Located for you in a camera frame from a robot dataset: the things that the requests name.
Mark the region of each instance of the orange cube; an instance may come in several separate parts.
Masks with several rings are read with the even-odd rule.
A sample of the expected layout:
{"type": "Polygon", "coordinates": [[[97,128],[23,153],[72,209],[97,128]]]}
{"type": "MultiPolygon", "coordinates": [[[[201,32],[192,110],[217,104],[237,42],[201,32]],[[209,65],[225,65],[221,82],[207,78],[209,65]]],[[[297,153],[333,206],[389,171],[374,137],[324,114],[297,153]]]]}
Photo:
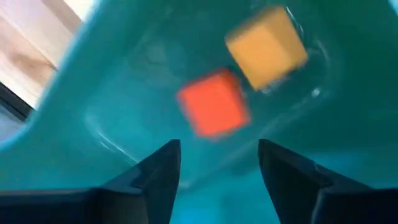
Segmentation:
{"type": "Polygon", "coordinates": [[[199,136],[218,136],[249,122],[238,79],[227,69],[186,86],[178,98],[199,136]]]}
{"type": "Polygon", "coordinates": [[[286,10],[262,11],[226,37],[226,45],[255,90],[260,90],[308,60],[286,10]]]}

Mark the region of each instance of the plastic surface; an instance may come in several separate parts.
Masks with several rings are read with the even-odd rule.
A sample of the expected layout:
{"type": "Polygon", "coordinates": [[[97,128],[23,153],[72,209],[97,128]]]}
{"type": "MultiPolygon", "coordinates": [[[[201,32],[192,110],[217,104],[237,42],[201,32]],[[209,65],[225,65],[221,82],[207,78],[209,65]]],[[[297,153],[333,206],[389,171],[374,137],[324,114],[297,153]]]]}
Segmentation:
{"type": "Polygon", "coordinates": [[[172,223],[277,222],[259,138],[371,187],[396,186],[397,37],[388,1],[104,0],[28,127],[2,145],[0,187],[100,185],[172,138],[183,149],[172,223]],[[277,3],[309,61],[254,92],[224,35],[277,3]],[[225,65],[241,77],[252,125],[196,138],[175,94],[225,65]]]}

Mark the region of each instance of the yellow cube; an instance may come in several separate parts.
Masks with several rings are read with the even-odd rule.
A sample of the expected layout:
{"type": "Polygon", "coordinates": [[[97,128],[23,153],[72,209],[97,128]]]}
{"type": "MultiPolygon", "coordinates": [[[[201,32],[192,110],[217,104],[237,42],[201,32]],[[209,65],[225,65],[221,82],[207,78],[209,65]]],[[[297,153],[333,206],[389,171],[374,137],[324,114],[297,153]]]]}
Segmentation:
{"type": "Polygon", "coordinates": [[[227,35],[226,45],[255,90],[302,66],[308,59],[283,7],[262,11],[227,35]]]}

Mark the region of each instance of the red cube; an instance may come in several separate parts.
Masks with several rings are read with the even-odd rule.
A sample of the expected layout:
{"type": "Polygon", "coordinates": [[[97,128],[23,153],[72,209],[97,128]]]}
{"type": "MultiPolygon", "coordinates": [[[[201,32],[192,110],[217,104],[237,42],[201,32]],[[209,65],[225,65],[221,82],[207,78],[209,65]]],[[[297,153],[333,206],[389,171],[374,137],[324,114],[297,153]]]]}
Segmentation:
{"type": "Polygon", "coordinates": [[[250,120],[238,79],[227,69],[186,86],[179,91],[178,98],[199,136],[215,137],[250,120]]]}

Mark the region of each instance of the wooden surface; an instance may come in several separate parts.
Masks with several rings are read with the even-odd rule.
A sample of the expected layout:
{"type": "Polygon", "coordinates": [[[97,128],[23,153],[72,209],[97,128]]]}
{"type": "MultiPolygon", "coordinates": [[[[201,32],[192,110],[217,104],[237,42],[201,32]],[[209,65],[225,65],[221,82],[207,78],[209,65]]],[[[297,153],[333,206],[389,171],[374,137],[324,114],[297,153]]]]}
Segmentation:
{"type": "Polygon", "coordinates": [[[0,0],[0,82],[36,107],[92,0],[0,0]]]}
{"type": "Polygon", "coordinates": [[[55,67],[1,16],[0,29],[0,82],[35,107],[55,67]]]}

